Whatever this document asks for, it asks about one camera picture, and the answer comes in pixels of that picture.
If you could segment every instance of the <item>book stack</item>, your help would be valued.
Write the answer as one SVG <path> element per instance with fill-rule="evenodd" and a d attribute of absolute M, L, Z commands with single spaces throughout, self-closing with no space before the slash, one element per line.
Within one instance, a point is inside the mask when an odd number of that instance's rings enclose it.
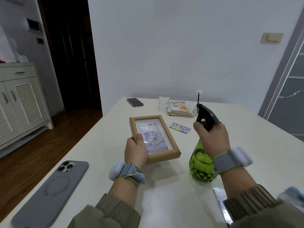
<path fill-rule="evenodd" d="M 189 109 L 186 106 L 186 102 L 184 101 L 171 101 L 167 114 L 169 116 L 175 116 L 175 117 L 186 117 L 186 118 L 194 117 L 192 113 L 189 112 Z"/>

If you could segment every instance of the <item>gray phone case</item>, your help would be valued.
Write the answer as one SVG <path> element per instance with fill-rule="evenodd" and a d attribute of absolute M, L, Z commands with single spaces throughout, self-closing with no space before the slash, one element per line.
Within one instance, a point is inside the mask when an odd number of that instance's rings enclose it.
<path fill-rule="evenodd" d="M 74 166 L 67 169 L 69 165 L 65 165 L 65 169 L 59 171 L 63 162 L 15 214 L 11 221 L 14 227 L 45 228 L 55 222 L 89 167 L 84 161 L 68 162 Z"/>

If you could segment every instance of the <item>olive green sleeve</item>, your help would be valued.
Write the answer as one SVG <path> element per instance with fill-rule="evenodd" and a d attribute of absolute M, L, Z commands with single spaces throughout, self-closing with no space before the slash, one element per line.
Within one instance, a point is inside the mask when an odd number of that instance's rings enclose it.
<path fill-rule="evenodd" d="M 115 196 L 104 194 L 96 207 L 87 205 L 70 222 L 68 228 L 136 228 L 140 215 Z"/>
<path fill-rule="evenodd" d="M 275 200 L 261 185 L 224 201 L 235 228 L 303 227 L 304 214 Z"/>

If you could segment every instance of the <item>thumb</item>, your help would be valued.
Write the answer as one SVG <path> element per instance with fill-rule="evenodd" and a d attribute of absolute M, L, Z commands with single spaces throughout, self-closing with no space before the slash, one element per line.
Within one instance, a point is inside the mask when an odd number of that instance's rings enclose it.
<path fill-rule="evenodd" d="M 136 142 L 137 145 L 139 145 L 139 144 L 145 145 L 144 142 L 143 142 L 143 137 L 139 133 L 136 134 L 135 142 Z"/>
<path fill-rule="evenodd" d="M 204 138 L 208 134 L 208 131 L 199 122 L 194 122 L 193 123 L 193 128 L 195 129 L 195 131 L 197 132 L 197 134 L 199 135 L 199 137 L 201 139 Z"/>

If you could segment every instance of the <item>person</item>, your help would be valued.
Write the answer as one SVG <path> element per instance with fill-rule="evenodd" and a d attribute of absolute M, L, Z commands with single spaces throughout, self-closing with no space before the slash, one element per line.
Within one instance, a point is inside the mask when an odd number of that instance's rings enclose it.
<path fill-rule="evenodd" d="M 231 149 L 226 127 L 215 124 L 210 132 L 203 123 L 194 122 L 206 153 L 211 158 Z M 141 134 L 128 138 L 125 163 L 134 163 L 141 170 L 147 161 L 147 149 Z M 227 194 L 224 201 L 236 228 L 303 227 L 304 215 L 293 205 L 275 200 L 267 190 L 257 184 L 243 167 L 220 173 Z M 95 207 L 87 205 L 70 222 L 68 228 L 134 228 L 140 215 L 135 211 L 137 185 L 128 178 L 118 177 L 108 194 L 104 194 Z"/>

